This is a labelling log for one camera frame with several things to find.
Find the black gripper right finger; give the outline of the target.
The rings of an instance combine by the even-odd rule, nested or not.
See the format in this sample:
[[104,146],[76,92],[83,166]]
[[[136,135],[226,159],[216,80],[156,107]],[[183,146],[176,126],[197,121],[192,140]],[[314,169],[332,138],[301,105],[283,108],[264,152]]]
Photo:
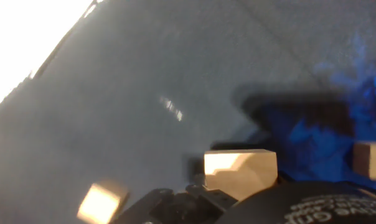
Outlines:
[[376,200],[376,189],[349,181],[297,181],[288,175],[280,175],[278,183],[277,189],[282,189],[287,196],[293,196],[294,199],[309,200],[310,198],[355,195]]

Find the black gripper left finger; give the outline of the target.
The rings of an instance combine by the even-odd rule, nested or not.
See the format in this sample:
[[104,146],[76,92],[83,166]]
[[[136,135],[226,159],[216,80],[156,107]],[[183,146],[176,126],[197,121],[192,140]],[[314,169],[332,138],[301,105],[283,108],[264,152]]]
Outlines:
[[237,202],[219,189],[207,189],[204,175],[197,174],[185,191],[154,189],[110,224],[213,224]]

